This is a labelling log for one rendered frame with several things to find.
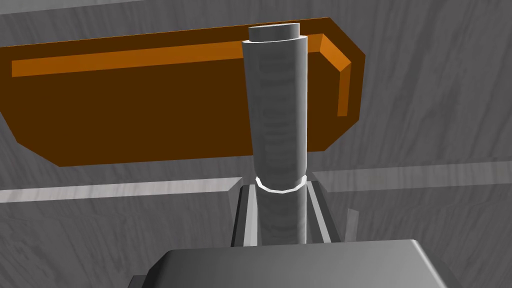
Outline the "brown rectangular tray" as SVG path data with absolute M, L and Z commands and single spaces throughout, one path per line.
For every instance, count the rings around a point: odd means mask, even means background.
M 365 54 L 330 18 L 0 47 L 0 114 L 59 167 L 253 156 L 242 43 L 299 23 L 307 152 L 360 117 Z

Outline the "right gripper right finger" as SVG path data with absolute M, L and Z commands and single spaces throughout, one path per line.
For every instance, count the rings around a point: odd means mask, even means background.
M 326 201 L 326 191 L 312 172 L 307 173 L 307 244 L 342 241 Z

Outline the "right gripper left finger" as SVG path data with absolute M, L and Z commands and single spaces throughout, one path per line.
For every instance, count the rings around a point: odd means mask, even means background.
M 257 246 L 259 217 L 256 188 L 240 178 L 230 189 L 230 209 L 233 218 L 231 247 Z

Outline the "grey cylindrical bottle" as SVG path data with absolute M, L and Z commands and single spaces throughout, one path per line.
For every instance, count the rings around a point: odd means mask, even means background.
M 308 38 L 297 22 L 248 34 L 242 52 L 261 243 L 304 244 Z

